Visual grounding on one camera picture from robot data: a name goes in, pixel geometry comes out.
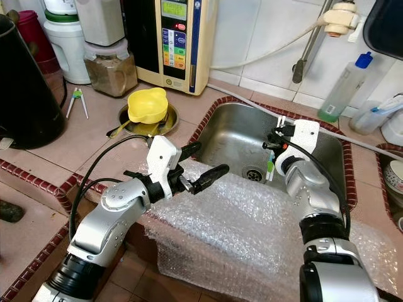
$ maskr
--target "white canister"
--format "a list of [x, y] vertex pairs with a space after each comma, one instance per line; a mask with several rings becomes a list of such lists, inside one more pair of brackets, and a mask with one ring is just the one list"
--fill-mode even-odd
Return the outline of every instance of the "white canister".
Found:
[[110, 46], [125, 37], [120, 0], [76, 0], [76, 8], [87, 42]]
[[77, 14], [74, 0], [44, 0], [46, 9], [52, 14]]
[[381, 131], [387, 142], [403, 147], [403, 110], [383, 124]]
[[77, 15], [56, 15], [45, 12], [44, 24], [63, 76], [71, 83], [90, 84], [84, 63], [84, 35]]

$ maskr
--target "tiled countertop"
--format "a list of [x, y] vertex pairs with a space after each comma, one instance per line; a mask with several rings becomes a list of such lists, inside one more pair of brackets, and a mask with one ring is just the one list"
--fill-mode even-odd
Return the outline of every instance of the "tiled countertop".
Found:
[[[219, 81], [211, 81], [212, 84], [234, 91], [245, 98], [267, 104], [301, 115], [316, 118], [316, 109], [306, 107], [283, 99], [273, 98], [253, 92], [248, 89], [232, 86]], [[68, 96], [72, 94], [75, 86], [68, 85]], [[93, 160], [107, 146], [115, 143], [121, 137], [127, 135], [124, 132], [114, 139], [108, 139], [105, 133], [118, 126], [117, 114], [125, 105], [126, 98], [114, 99], [97, 93], [88, 86], [79, 86], [86, 98], [89, 111], [89, 120], [85, 118], [81, 102], [74, 104], [71, 118], [67, 123], [64, 134], [55, 142], [35, 150], [7, 150], [0, 152], [0, 159], [6, 160], [17, 167], [51, 182], [61, 185], [73, 172], [84, 175]], [[152, 87], [141, 82], [137, 89]], [[62, 87], [54, 85], [55, 95], [60, 100]], [[212, 103], [225, 96], [224, 93], [206, 88], [201, 96], [188, 96], [180, 92], [168, 90], [167, 97], [179, 112], [180, 123], [177, 129], [167, 135], [177, 146], [185, 145], [193, 134], [197, 125], [204, 117]], [[69, 99], [63, 112], [67, 111]], [[347, 136], [361, 140], [372, 145], [384, 143], [381, 133], [378, 131], [370, 136], [359, 135], [349, 129], [349, 119], [340, 118], [334, 126], [338, 127]], [[399, 255], [399, 282], [398, 288], [403, 289], [403, 234], [395, 227], [387, 215], [383, 203], [382, 185], [378, 175], [378, 165], [374, 152], [353, 145], [353, 161], [355, 167], [356, 189], [358, 193], [358, 205], [351, 212], [353, 219], [360, 220], [374, 228], [384, 232], [395, 244]], [[100, 177], [116, 177], [125, 179], [124, 170], [138, 170], [147, 155], [147, 147], [143, 142], [129, 141], [108, 153], [97, 165], [92, 179]]]

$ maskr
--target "red container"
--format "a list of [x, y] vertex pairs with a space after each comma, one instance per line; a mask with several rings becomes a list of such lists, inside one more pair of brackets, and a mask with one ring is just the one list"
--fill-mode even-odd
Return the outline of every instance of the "red container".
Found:
[[35, 11], [20, 11], [20, 20], [17, 24], [26, 44], [34, 42], [38, 46], [38, 53], [34, 58], [43, 74], [50, 74], [60, 69], [55, 53], [45, 36]]

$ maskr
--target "bubble wrap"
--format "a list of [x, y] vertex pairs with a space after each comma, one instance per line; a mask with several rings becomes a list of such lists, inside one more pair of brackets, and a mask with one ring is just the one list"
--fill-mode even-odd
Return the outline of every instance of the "bubble wrap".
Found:
[[[210, 168], [193, 160], [182, 166], [192, 180]], [[139, 222], [157, 242], [163, 274], [248, 301], [299, 300], [304, 246], [286, 193], [227, 174], [196, 196], [160, 201]], [[374, 283], [397, 294], [392, 242], [357, 222], [351, 241]]]

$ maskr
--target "stainless steel sink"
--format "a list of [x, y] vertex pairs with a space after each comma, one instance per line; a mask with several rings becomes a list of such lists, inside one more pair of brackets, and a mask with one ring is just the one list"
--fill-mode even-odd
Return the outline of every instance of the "stainless steel sink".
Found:
[[[198, 139], [202, 148], [196, 159], [211, 166], [228, 164], [231, 173], [284, 191], [284, 178], [278, 173], [272, 182], [265, 181], [268, 151], [262, 144], [276, 124], [277, 118], [256, 108], [239, 103], [220, 105]], [[339, 140], [319, 133], [313, 155], [345, 193], [343, 148]]]

